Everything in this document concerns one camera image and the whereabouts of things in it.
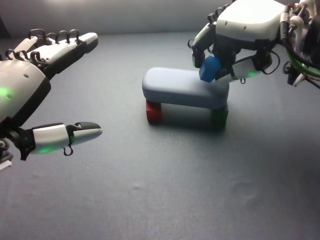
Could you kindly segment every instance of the gray tabletop surface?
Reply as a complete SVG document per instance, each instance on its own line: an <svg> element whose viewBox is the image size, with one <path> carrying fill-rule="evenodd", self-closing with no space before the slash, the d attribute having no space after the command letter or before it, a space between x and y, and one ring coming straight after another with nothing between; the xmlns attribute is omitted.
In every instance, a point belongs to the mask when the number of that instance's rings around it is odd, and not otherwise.
<svg viewBox="0 0 320 240"><path fill-rule="evenodd" d="M1 240L320 238L320 91L287 84L281 46L274 74L230 84L225 131L213 130L208 109L168 104L163 124L148 124L145 72L193 70L194 36L101 35L51 80L24 128L88 121L104 132L70 157L20 161L10 148L13 166L0 173ZM2 40L1 53L18 42Z"/></svg>

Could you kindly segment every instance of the robotic arm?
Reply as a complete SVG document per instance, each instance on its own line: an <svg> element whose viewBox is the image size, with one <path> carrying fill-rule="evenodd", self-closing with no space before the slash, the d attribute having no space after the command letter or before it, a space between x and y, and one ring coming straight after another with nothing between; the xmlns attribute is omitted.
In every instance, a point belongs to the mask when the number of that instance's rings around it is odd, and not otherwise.
<svg viewBox="0 0 320 240"><path fill-rule="evenodd" d="M59 41L61 34L66 38ZM11 166L13 155L8 152L11 140L20 150L21 159L32 154L44 154L64 149L73 153L71 145L84 143L102 134L102 128L92 122L65 126L53 123L22 129L51 90L50 80L91 52L98 44L95 33L79 36L77 30L45 35L42 29L29 32L15 50L7 50L7 60L0 61L0 170Z"/></svg>
<svg viewBox="0 0 320 240"><path fill-rule="evenodd" d="M277 56L278 66L280 64L280 57L272 50L276 44L282 44L291 59L284 67L284 73L289 74L289 84L296 86L298 84L294 82L301 82L301 79L308 81L308 74L320 77L320 73L307 68L320 69L316 64L320 57L320 17L315 14L315 6L312 0L289 5L274 0L233 0L231 5L219 7L208 15L209 23L198 33L193 44L190 40L188 42L193 66L199 68L200 79L206 82L215 80L218 84L245 80L261 72L272 74L275 70L269 73L265 70L272 64L271 53ZM294 49L291 43L293 32ZM214 57L206 58L206 49ZM242 49L256 53L236 61L236 55Z"/></svg>

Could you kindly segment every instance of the red block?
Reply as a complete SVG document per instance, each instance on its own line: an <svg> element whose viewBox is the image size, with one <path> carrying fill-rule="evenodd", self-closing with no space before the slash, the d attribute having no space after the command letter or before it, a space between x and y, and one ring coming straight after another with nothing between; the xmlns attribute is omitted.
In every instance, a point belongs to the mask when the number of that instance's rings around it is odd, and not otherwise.
<svg viewBox="0 0 320 240"><path fill-rule="evenodd" d="M146 118L149 123L162 121L161 103L146 100Z"/></svg>

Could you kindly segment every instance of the green block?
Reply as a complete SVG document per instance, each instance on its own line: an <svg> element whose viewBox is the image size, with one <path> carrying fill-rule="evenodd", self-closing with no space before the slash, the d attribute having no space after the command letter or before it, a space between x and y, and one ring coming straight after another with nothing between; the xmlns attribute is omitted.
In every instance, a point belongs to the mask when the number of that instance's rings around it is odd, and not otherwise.
<svg viewBox="0 0 320 240"><path fill-rule="evenodd" d="M219 109L211 110L211 120L212 123L217 129L224 129L227 122L228 117L228 104Z"/></svg>

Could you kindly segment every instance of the green cable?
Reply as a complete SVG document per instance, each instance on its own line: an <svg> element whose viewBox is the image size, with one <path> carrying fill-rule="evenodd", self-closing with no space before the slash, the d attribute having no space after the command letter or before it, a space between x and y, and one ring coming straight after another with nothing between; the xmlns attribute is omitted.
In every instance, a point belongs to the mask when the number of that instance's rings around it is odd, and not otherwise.
<svg viewBox="0 0 320 240"><path fill-rule="evenodd" d="M288 51L286 51L289 59L291 61L291 63L293 64L293 66L295 66L295 68L297 68L300 72L304 73L304 74L308 74L310 76L316 77L316 78L320 78L320 72L316 72L313 71L309 68L304 67L301 62L299 62L297 59L295 59Z"/></svg>

